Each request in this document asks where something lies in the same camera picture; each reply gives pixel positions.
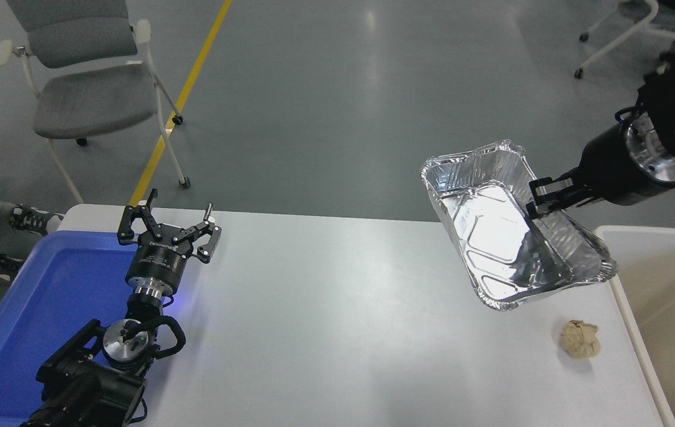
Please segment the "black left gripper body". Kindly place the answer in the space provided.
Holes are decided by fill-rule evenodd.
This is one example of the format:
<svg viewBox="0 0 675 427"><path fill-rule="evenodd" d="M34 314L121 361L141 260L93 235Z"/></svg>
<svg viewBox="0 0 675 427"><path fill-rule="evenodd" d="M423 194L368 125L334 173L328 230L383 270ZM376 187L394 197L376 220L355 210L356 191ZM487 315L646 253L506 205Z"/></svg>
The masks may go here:
<svg viewBox="0 0 675 427"><path fill-rule="evenodd" d="M178 287L186 267L186 262L193 254L193 246L184 241L180 245L170 243L138 243L136 254L127 269L125 282L136 286L139 278L154 278L169 287Z"/></svg>

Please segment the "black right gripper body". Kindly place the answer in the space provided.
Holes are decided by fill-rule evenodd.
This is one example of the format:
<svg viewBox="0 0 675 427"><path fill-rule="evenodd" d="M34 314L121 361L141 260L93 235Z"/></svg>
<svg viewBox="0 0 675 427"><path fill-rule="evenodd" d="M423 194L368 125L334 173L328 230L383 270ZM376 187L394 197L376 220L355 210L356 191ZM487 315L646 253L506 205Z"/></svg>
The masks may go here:
<svg viewBox="0 0 675 427"><path fill-rule="evenodd" d="M577 206L605 202L631 206L675 189L675 180L655 178L631 156L627 128L616 124L590 141L582 151L577 181L585 189Z"/></svg>

